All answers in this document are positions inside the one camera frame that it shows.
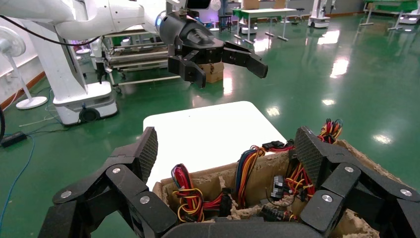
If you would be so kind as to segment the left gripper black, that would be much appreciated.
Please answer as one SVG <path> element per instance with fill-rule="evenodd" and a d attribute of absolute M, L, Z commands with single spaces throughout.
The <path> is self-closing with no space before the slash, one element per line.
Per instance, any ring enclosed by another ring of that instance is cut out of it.
<path fill-rule="evenodd" d="M 259 78 L 266 78 L 268 65 L 253 50 L 213 35 L 197 20 L 171 12 L 158 27 L 160 39 L 168 46 L 168 71 L 199 88 L 206 85 L 206 73 L 198 64 L 223 62 L 245 67 Z"/>

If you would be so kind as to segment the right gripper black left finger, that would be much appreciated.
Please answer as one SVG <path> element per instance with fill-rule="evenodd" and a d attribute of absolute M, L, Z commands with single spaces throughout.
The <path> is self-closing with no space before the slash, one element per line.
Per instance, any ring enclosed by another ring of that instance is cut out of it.
<path fill-rule="evenodd" d="M 52 236 L 88 238 L 117 212 L 136 236 L 162 237 L 177 217 L 147 186 L 157 154 L 157 132 L 147 127 L 135 143 L 115 148 L 97 171 L 57 192 Z"/>

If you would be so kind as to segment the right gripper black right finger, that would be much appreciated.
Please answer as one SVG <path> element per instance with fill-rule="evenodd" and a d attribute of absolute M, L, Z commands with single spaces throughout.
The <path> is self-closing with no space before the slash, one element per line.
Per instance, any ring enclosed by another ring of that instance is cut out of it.
<path fill-rule="evenodd" d="M 419 236 L 420 195 L 413 188 L 366 167 L 346 148 L 322 142 L 305 126 L 296 132 L 295 150 L 315 187 L 300 214 L 305 225 L 326 237 L 351 210 L 382 237 Z"/>

